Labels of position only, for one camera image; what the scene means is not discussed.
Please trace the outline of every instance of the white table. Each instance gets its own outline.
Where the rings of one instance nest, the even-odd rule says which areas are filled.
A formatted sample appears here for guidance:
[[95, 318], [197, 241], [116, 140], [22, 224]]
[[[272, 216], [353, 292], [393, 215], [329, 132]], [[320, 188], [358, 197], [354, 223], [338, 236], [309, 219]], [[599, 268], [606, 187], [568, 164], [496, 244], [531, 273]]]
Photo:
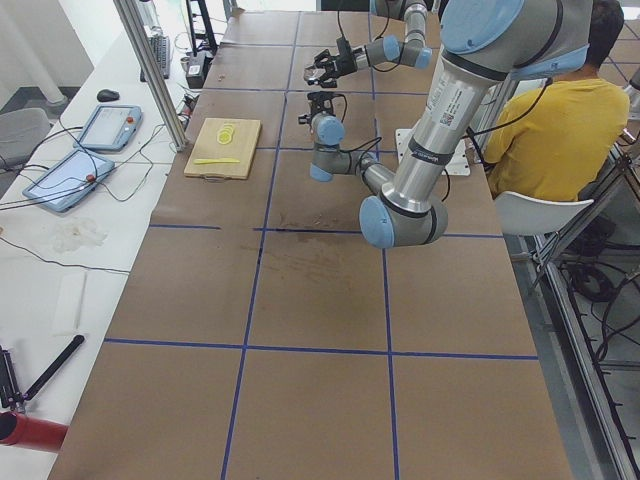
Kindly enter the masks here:
[[[180, 52], [174, 51], [171, 76], [167, 80], [176, 106], [184, 94], [182, 86], [186, 87], [179, 57]], [[143, 121], [137, 134], [123, 151], [109, 155], [117, 165], [121, 165], [147, 142], [154, 127], [163, 123], [149, 87], [139, 81], [139, 71], [129, 39], [123, 33], [61, 119], [67, 128], [83, 125], [98, 104], [97, 92], [103, 88], [120, 92], [120, 100], [112, 105], [139, 105], [143, 111]], [[52, 132], [60, 128], [61, 125], [56, 124]], [[51, 166], [72, 147], [73, 139], [61, 134], [43, 145], [31, 163]], [[62, 215], [39, 206], [0, 211], [3, 238], [61, 263], [129, 270], [173, 161], [174, 149], [166, 129], [162, 129], [144, 149], [144, 153], [154, 165], [142, 188], [130, 200], [117, 202], [103, 187], [98, 186], [80, 204]], [[113, 172], [105, 184], [117, 197], [126, 197], [143, 179], [149, 165], [146, 159], [137, 155]], [[41, 170], [29, 169], [24, 173], [35, 179]], [[0, 204], [23, 200], [21, 192], [28, 185], [29, 180], [18, 177]], [[95, 222], [98, 230], [107, 234], [103, 243], [81, 246], [75, 251], [56, 252], [56, 227], [74, 219], [91, 219]], [[0, 344], [11, 352], [22, 391], [33, 383], [72, 339], [72, 335], [54, 336], [51, 327], [58, 302], [66, 299], [65, 292], [60, 291], [63, 277], [79, 271], [81, 269], [43, 263], [27, 252], [0, 242], [0, 277], [3, 284], [0, 289]], [[123, 274], [87, 271], [78, 323], [78, 333], [85, 336], [85, 342], [35, 400], [27, 403], [27, 414], [69, 424], [126, 280], [127, 276]], [[47, 478], [55, 457], [55, 454], [46, 452], [0, 447], [3, 478]]]

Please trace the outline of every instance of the keyboard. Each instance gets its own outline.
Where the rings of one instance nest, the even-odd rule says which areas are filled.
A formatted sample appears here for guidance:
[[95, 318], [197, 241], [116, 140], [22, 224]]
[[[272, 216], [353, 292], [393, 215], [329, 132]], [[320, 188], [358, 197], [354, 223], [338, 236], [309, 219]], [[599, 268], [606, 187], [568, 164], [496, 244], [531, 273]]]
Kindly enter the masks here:
[[[149, 45], [151, 45], [151, 51], [153, 52], [154, 57], [156, 57], [156, 61], [160, 67], [160, 72], [162, 72], [162, 76], [164, 78], [169, 78], [169, 71], [171, 70], [171, 47], [169, 37], [155, 35], [153, 37], [149, 37], [148, 40]], [[144, 72], [142, 70], [140, 70], [140, 81], [145, 81]]]

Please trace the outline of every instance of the person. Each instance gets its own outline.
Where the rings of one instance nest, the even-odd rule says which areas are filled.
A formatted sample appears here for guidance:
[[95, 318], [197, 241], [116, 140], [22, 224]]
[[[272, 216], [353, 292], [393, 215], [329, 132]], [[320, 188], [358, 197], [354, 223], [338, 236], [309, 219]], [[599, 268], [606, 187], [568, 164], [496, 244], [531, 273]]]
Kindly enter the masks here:
[[[623, 25], [617, 0], [595, 0], [582, 68], [555, 77], [530, 113], [493, 132], [484, 158], [495, 164], [488, 175], [494, 198], [512, 191], [541, 200], [576, 201], [596, 178], [629, 113], [622, 88], [598, 76]], [[535, 89], [512, 98], [497, 125], [520, 117], [539, 95]]]

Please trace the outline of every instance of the red cylinder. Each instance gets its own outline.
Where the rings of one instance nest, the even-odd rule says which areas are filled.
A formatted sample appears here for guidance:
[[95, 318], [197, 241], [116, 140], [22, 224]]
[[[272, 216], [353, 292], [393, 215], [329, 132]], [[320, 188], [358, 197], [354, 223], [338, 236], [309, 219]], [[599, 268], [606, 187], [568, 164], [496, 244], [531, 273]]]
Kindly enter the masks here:
[[55, 453], [60, 450], [66, 434], [66, 425], [17, 412], [0, 414], [0, 445]]

